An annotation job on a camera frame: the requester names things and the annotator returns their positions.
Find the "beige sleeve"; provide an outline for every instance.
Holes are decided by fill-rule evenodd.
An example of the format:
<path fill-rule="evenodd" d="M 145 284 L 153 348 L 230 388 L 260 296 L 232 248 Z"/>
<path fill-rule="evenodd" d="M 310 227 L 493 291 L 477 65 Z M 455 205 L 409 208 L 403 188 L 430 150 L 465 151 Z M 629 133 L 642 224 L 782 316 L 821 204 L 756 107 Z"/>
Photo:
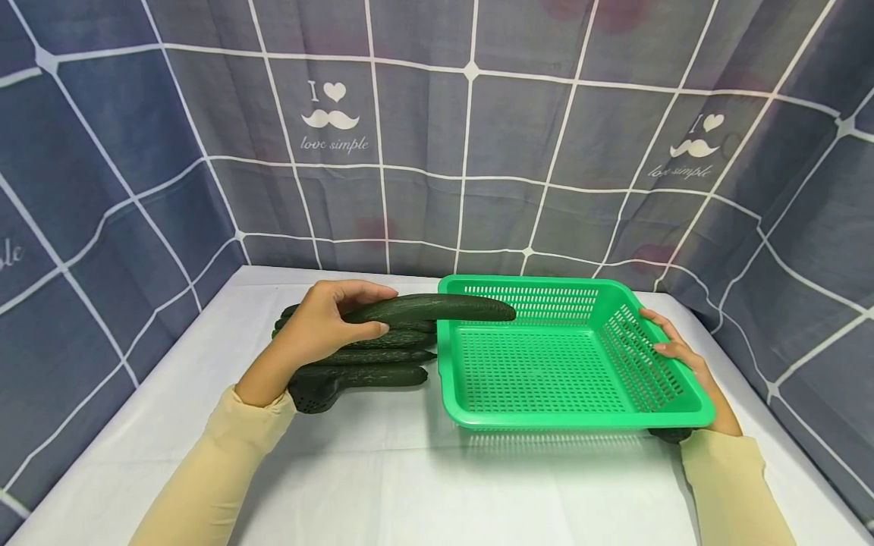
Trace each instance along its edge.
<path fill-rule="evenodd" d="M 702 430 L 680 449 L 702 546 L 795 544 L 765 483 L 765 460 L 754 439 Z"/>
<path fill-rule="evenodd" d="M 287 392 L 258 408 L 243 404 L 228 388 L 204 435 L 142 518 L 130 546 L 225 546 L 255 470 L 294 415 Z"/>

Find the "white table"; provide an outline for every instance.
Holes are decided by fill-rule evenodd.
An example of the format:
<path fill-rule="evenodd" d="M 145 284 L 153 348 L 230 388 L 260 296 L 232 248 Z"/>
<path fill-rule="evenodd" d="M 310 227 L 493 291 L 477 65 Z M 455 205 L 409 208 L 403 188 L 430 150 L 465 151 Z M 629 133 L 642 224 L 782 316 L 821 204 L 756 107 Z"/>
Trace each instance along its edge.
<path fill-rule="evenodd" d="M 243 267 L 10 545 L 127 543 L 280 311 L 316 280 L 337 277 L 402 294 L 437 288 L 433 279 Z M 695 317 L 668 295 L 637 295 L 710 363 L 759 441 L 798 543 L 874 544 Z M 347 392 L 324 414 L 299 415 L 256 474 L 232 543 L 697 544 L 675 447 L 624 434 L 471 436 L 449 421 L 429 370 L 423 387 Z"/>

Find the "green plastic basket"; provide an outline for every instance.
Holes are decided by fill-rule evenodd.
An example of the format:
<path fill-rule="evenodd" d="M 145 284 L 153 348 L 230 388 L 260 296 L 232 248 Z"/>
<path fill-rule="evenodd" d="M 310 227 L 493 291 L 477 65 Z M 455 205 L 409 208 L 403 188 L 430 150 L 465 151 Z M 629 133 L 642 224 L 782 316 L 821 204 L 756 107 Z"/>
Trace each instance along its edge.
<path fill-rule="evenodd" d="M 613 280 L 450 275 L 441 294 L 504 301 L 513 322 L 438 321 L 443 405 L 478 430 L 644 429 L 711 423 L 691 371 Z"/>

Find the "basket bottom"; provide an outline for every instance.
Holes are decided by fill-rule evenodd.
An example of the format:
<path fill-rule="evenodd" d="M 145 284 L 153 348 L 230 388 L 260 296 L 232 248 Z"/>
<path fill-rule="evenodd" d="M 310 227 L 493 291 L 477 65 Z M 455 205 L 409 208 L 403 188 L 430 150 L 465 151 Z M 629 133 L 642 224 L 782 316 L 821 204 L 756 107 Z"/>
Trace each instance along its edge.
<path fill-rule="evenodd" d="M 589 327 L 460 325 L 452 347 L 461 352 L 456 393 L 467 411 L 637 412 Z"/>

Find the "blue checkered backdrop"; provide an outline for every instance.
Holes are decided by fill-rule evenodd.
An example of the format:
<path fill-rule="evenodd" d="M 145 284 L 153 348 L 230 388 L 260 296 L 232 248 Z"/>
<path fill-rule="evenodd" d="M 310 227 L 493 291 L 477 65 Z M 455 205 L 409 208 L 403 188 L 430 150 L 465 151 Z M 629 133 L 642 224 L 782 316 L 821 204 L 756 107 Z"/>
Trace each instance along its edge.
<path fill-rule="evenodd" d="M 865 0 L 0 0 L 0 543 L 242 264 L 603 277 L 874 517 Z"/>

